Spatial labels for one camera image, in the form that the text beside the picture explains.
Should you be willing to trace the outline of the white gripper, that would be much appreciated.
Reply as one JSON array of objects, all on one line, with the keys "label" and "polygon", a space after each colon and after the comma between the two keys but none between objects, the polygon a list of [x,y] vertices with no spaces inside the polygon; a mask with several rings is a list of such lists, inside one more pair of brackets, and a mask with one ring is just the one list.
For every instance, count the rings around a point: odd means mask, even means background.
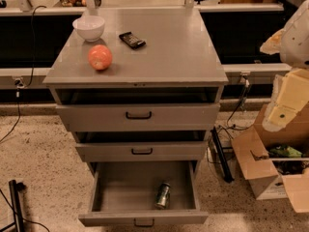
[{"label": "white gripper", "polygon": [[270,103],[262,122],[266,131],[280,131],[309,102],[309,0],[304,1],[283,29],[275,32],[260,47],[262,53],[280,52],[282,62],[293,68],[273,80]]}]

